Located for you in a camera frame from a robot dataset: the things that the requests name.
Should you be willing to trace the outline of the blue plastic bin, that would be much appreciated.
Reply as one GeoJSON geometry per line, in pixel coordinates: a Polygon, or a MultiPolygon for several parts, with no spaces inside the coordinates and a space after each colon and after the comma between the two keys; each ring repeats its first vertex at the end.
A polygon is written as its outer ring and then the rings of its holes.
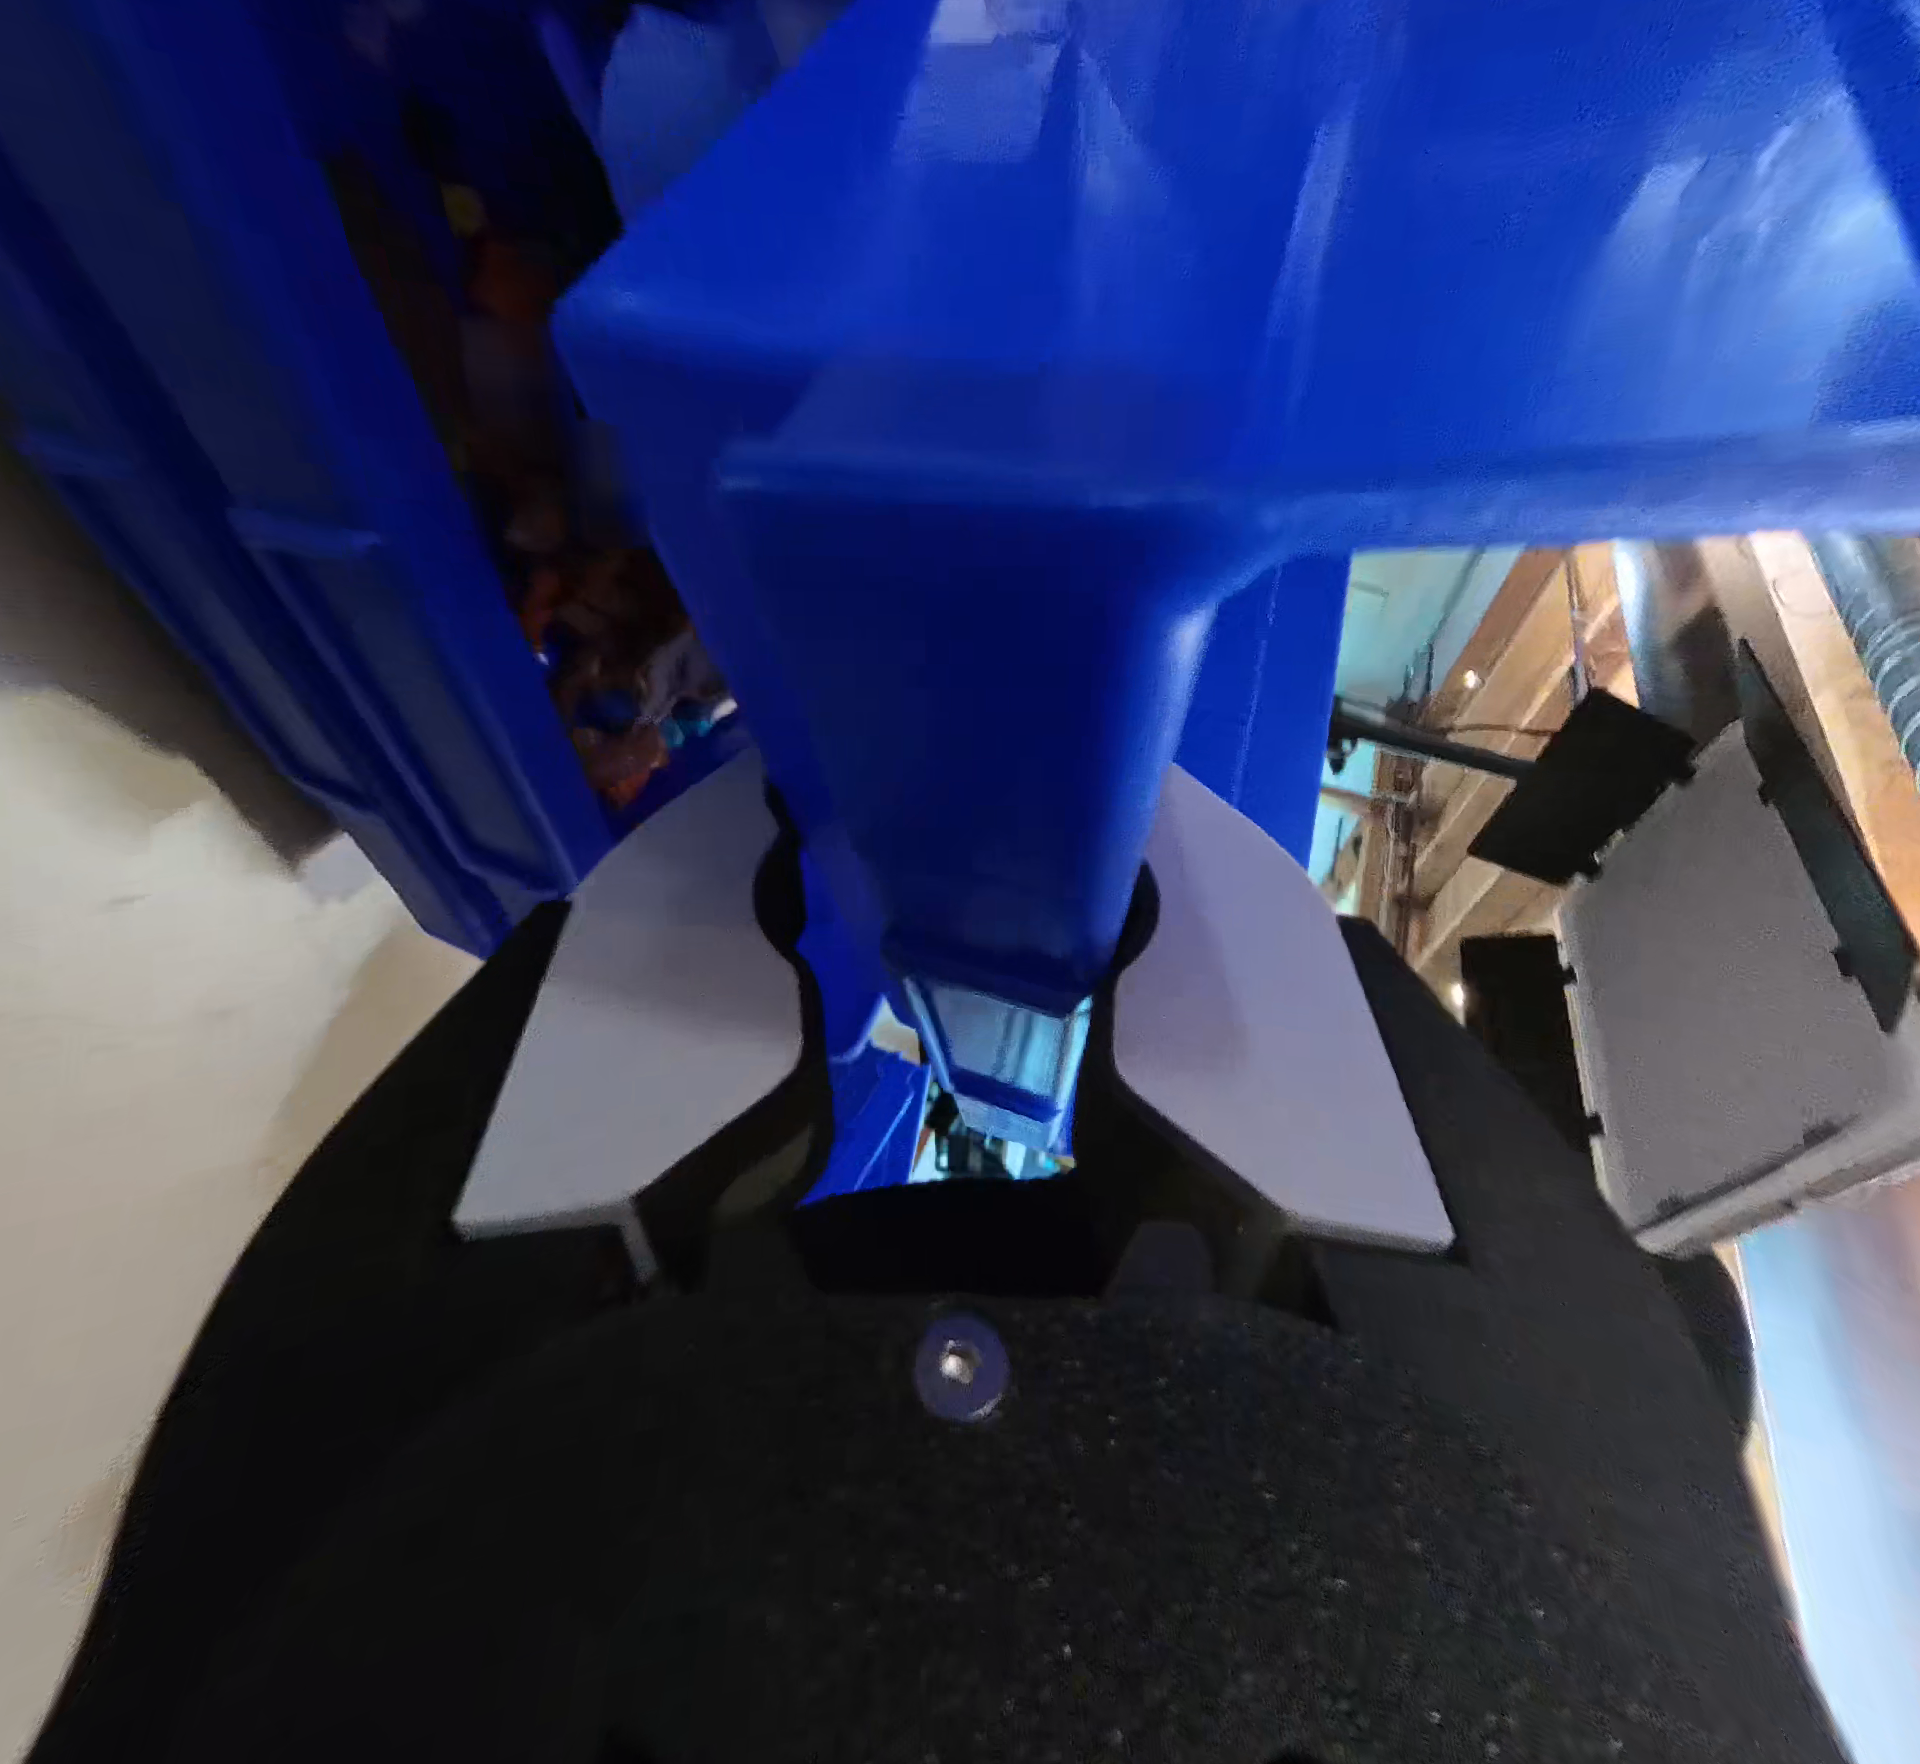
{"type": "Polygon", "coordinates": [[[1915,0],[853,0],[557,337],[935,1075],[1055,1126],[1249,585],[1915,532],[1915,0]]]}
{"type": "MultiPolygon", "coordinates": [[[[479,956],[627,817],[589,788],[325,178],[376,108],[359,0],[3,0],[3,396],[26,449],[409,912],[479,956]]],[[[639,0],[561,18],[598,106],[639,0]]],[[[684,7],[697,0],[651,0],[684,7]]],[[[934,0],[850,0],[568,288],[554,338],[787,808],[833,819],[805,702],[722,509],[848,335],[934,0]]]]}

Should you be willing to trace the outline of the silver air duct with grille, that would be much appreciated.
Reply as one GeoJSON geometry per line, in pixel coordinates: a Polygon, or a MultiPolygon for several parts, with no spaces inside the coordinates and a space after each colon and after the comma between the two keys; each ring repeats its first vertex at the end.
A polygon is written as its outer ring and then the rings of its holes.
{"type": "Polygon", "coordinates": [[[1917,538],[1828,531],[1807,542],[1866,682],[1917,773],[1917,538]]]}

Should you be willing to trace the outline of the black stand bar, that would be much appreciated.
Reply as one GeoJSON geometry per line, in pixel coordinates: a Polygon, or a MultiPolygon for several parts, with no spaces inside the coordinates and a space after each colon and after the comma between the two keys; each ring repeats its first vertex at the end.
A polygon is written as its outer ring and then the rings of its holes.
{"type": "Polygon", "coordinates": [[[1341,773],[1361,743],[1376,745],[1398,759],[1468,770],[1504,783],[1519,783],[1532,768],[1532,760],[1528,759],[1472,745],[1450,733],[1406,724],[1354,705],[1342,695],[1335,695],[1326,725],[1326,768],[1341,773]]]}

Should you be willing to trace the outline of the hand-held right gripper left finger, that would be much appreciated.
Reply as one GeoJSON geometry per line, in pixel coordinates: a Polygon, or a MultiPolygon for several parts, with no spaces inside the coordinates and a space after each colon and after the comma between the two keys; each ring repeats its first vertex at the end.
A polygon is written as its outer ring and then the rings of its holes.
{"type": "Polygon", "coordinates": [[[822,998],[794,828],[756,748],[664,804],[566,905],[453,1225],[697,1236],[826,1162],[822,998]]]}

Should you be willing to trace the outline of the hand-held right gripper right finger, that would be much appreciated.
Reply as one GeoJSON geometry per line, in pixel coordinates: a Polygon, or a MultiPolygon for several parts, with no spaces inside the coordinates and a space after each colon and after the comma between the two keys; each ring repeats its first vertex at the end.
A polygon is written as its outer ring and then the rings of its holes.
{"type": "Polygon", "coordinates": [[[1448,1254],[1437,1180],[1303,865],[1172,766],[1143,868],[1158,909],[1110,1004],[1121,1084],[1303,1231],[1448,1254]]]}

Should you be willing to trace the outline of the pile of loose toy bricks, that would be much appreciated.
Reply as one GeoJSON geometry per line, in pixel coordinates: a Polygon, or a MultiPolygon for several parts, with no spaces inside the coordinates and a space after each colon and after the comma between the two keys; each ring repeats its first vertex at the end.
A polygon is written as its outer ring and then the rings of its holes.
{"type": "Polygon", "coordinates": [[[473,30],[500,95],[425,32],[425,0],[355,5],[376,108],[328,146],[328,194],[589,788],[627,817],[732,691],[554,338],[617,235],[597,106],[551,12],[473,30]]]}

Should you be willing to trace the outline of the white-backed light panel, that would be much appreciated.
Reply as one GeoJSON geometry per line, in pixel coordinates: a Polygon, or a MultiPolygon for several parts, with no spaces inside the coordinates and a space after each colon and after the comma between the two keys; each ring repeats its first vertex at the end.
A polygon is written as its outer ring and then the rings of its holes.
{"type": "Polygon", "coordinates": [[[1590,691],[1468,854],[1559,888],[1605,1201],[1649,1254],[1915,1173],[1915,939],[1753,648],[1709,743],[1590,691]]]}

